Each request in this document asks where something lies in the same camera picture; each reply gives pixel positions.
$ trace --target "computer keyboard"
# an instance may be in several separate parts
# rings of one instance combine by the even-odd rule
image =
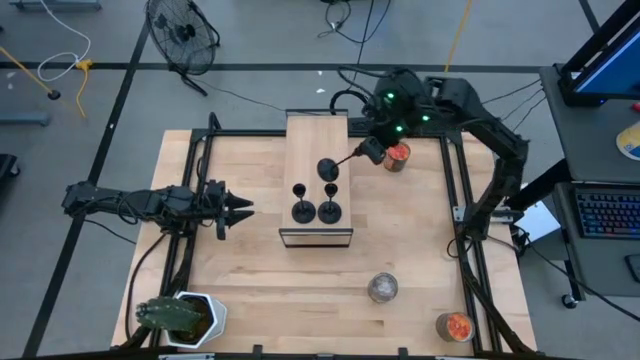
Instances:
[[[640,240],[640,189],[586,185],[574,199],[584,237]]]

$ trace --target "potted plant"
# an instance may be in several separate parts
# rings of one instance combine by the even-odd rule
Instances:
[[[207,294],[180,292],[175,298],[160,296],[139,304],[140,325],[162,329],[170,346],[197,349],[224,331],[227,308]]]

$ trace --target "can with orange contents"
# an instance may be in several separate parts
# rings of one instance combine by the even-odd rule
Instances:
[[[470,317],[463,313],[444,313],[436,320],[438,335],[449,342],[467,342],[475,335]]]
[[[404,169],[404,165],[409,160],[409,155],[411,155],[409,145],[400,142],[398,145],[387,149],[387,156],[385,156],[382,164],[385,169],[391,172],[399,172]]]

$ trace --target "wooden table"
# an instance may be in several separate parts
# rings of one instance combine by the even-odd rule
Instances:
[[[165,133],[152,189],[180,184],[189,138],[190,131]],[[477,198],[491,179],[493,159],[475,138],[464,139]],[[360,140],[349,139],[349,147]],[[458,263],[445,251],[453,227],[439,141],[407,140],[411,159],[401,173],[373,166],[366,157],[345,164],[350,166],[355,230],[351,247],[343,249],[283,246],[277,230],[282,222],[285,143],[284,137],[213,141],[208,177],[225,180],[234,194],[253,200],[256,214],[228,230],[226,241],[216,240],[215,227],[198,230],[189,290],[211,294],[229,309],[224,334],[199,350],[247,353],[262,344],[265,353],[376,355],[397,354],[398,347],[407,347],[411,355],[471,355],[470,343],[446,343],[434,327],[441,313],[465,312]],[[455,159],[453,146],[451,156]],[[459,179],[456,182],[461,189]],[[462,191],[457,194],[464,204]],[[490,234],[511,241],[505,225],[492,225]],[[158,237],[155,224],[142,226],[132,269]],[[168,243],[165,240],[142,265],[132,308],[158,295]],[[484,253],[497,308],[535,348],[513,251],[485,241]],[[382,305],[373,303],[366,291],[380,272],[393,274],[399,283],[398,296]],[[125,340],[125,301],[113,344]],[[483,346],[489,350],[484,311],[477,301],[476,306]],[[135,329],[135,316],[131,318]]]

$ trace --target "white pot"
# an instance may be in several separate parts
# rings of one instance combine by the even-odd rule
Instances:
[[[222,333],[224,332],[224,325],[227,321],[227,308],[222,305],[220,301],[212,298],[208,294],[181,291],[180,293],[178,293],[178,295],[176,295],[176,299],[181,299],[183,297],[189,296],[197,296],[207,300],[209,311],[211,311],[211,314],[213,315],[213,322],[211,323],[211,326],[209,327],[207,332],[200,338],[200,341],[198,341],[196,344],[184,344],[181,342],[177,342],[178,340],[172,339],[171,336],[169,336],[169,332],[167,330],[163,330],[164,336],[167,339],[167,343],[169,344],[169,346],[197,349],[200,347],[200,345],[206,343],[207,341],[211,341],[212,339],[222,335]]]

